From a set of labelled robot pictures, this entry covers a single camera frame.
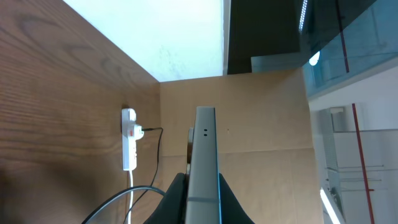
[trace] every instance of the white power strip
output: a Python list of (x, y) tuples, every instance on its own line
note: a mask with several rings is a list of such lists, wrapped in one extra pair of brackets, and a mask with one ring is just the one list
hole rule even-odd
[(122, 150), (123, 170), (134, 170), (137, 167), (136, 140), (144, 136), (142, 126), (136, 124), (137, 114), (131, 109), (122, 109)]

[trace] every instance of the cable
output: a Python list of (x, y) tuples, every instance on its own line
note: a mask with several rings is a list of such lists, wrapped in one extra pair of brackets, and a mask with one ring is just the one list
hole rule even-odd
[[(132, 184), (132, 170), (129, 170), (129, 174), (130, 174), (130, 187), (133, 186)], [(131, 208), (132, 208), (132, 200), (134, 198), (134, 191), (131, 191), (130, 193), (130, 207), (129, 207), (129, 212), (127, 214), (129, 214), (129, 218), (128, 218), (128, 224), (131, 224)]]
[[(162, 140), (162, 134), (163, 134), (163, 128), (143, 128), (143, 131), (154, 131), (154, 130), (161, 130), (160, 132), (160, 136), (159, 136), (159, 141), (157, 142), (157, 162), (156, 162), (156, 171), (155, 171), (155, 175), (154, 178), (152, 179), (152, 182), (150, 183), (150, 186), (152, 186), (152, 184), (154, 184), (155, 182), (155, 178), (156, 178), (156, 174), (157, 174), (157, 169), (159, 168), (159, 151), (160, 151), (160, 140)], [(128, 218), (132, 208), (135, 206), (135, 204), (142, 198), (142, 196), (144, 196), (144, 194), (147, 192), (148, 190), (144, 191), (144, 193), (142, 193), (138, 199), (133, 203), (133, 205), (131, 206), (131, 208), (127, 211), (126, 216), (124, 217), (124, 221), (123, 224), (126, 223), (126, 219)]]
[(104, 209), (107, 205), (109, 205), (110, 203), (112, 203), (114, 200), (118, 199), (119, 197), (135, 191), (135, 190), (146, 190), (145, 192), (147, 192), (148, 190), (154, 191), (158, 194), (161, 195), (165, 195), (165, 193), (163, 192), (163, 190), (158, 189), (157, 187), (153, 187), (153, 186), (135, 186), (135, 187), (130, 187), (128, 189), (124, 189), (122, 191), (120, 191), (119, 193), (113, 195), (112, 197), (110, 197), (109, 199), (107, 199), (105, 202), (103, 202), (100, 206), (98, 206), (93, 212), (91, 212), (87, 218), (81, 223), (81, 224), (87, 224), (96, 214), (98, 214), (100, 211), (102, 211), (102, 209)]

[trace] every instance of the white cable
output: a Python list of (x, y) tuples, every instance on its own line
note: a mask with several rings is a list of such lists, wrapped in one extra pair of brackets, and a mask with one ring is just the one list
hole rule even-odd
[[(129, 170), (129, 174), (130, 174), (130, 187), (133, 187), (133, 185), (132, 185), (132, 170)], [(130, 212), (129, 212), (129, 216), (127, 218), (128, 224), (131, 224), (132, 200), (133, 200), (133, 191), (131, 191), (131, 194), (130, 194), (130, 207), (129, 207)]]

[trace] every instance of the black cable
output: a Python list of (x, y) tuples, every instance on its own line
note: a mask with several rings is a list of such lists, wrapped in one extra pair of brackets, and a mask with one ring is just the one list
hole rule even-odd
[[(159, 168), (159, 150), (160, 150), (160, 140), (162, 140), (162, 134), (163, 134), (163, 128), (143, 128), (143, 131), (154, 131), (154, 130), (162, 130), (160, 132), (160, 136), (159, 136), (159, 142), (157, 143), (157, 163), (156, 163), (156, 171), (155, 171), (155, 175), (154, 178), (152, 179), (152, 182), (150, 183), (150, 186), (152, 186), (152, 184), (154, 184), (155, 182), (155, 178), (156, 178), (156, 174), (157, 174), (157, 169)], [(144, 194), (147, 192), (148, 190), (144, 191), (144, 193), (142, 193), (142, 195), (140, 195), (138, 197), (138, 199), (133, 203), (133, 205), (131, 206), (131, 208), (127, 211), (126, 216), (124, 217), (123, 220), (123, 224), (126, 223), (127, 217), (129, 216), (130, 211), (132, 210), (132, 208), (134, 207), (134, 205), (142, 198), (142, 196), (144, 196)]]
[(135, 186), (135, 187), (130, 187), (128, 189), (124, 189), (122, 191), (120, 191), (119, 193), (113, 195), (112, 197), (110, 197), (109, 199), (107, 199), (104, 203), (102, 203), (100, 206), (98, 206), (93, 212), (91, 212), (87, 218), (81, 223), (81, 224), (86, 224), (88, 223), (96, 214), (98, 214), (102, 209), (104, 209), (107, 205), (109, 205), (110, 203), (112, 203), (114, 200), (118, 199), (119, 197), (123, 196), (126, 193), (135, 191), (135, 190), (146, 190), (145, 192), (147, 192), (148, 190), (152, 190), (158, 194), (161, 194), (164, 196), (164, 192), (156, 187), (153, 186)]

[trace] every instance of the red pole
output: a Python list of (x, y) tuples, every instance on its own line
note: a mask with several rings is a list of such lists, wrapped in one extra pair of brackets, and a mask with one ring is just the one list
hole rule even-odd
[(371, 217), (371, 224), (374, 224), (373, 208), (372, 208), (372, 201), (371, 201), (371, 194), (370, 194), (371, 190), (369, 190), (368, 175), (366, 173), (365, 158), (363, 156), (361, 135), (359, 134), (359, 125), (358, 125), (358, 118), (356, 116), (355, 103), (353, 103), (353, 113), (354, 113), (354, 121), (355, 121), (356, 139), (358, 140), (358, 147), (359, 147), (359, 156), (361, 157), (363, 180), (365, 183), (366, 199), (368, 200), (368, 208), (369, 208), (369, 214)]

